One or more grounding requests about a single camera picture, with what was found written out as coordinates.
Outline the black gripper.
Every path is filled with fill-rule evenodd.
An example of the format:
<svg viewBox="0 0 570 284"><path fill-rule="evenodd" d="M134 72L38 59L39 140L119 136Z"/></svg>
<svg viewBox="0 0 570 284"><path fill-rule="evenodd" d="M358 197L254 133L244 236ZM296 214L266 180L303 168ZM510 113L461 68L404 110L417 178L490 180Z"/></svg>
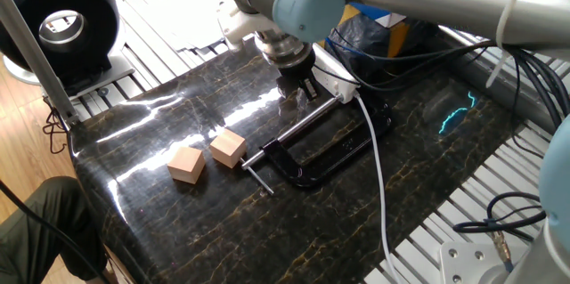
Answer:
<svg viewBox="0 0 570 284"><path fill-rule="evenodd" d="M319 96L314 86L314 81L310 78L314 59L305 59L295 66L278 68L280 74L291 80L299 80L299 87L304 91L309 101Z"/></svg>

